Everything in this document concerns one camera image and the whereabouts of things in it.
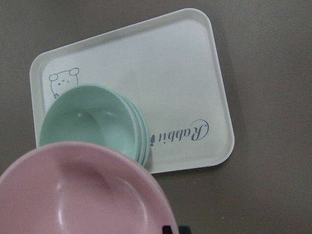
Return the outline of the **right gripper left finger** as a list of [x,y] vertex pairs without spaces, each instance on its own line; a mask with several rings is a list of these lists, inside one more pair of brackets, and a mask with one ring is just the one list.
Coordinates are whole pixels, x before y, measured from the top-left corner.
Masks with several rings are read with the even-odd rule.
[[162,234],[173,234],[172,223],[164,224],[162,226]]

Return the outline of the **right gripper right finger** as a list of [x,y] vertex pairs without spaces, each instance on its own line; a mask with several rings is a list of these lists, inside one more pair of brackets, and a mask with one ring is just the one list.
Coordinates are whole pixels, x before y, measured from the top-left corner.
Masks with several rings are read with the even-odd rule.
[[179,222],[179,234],[194,234],[192,222],[190,220]]

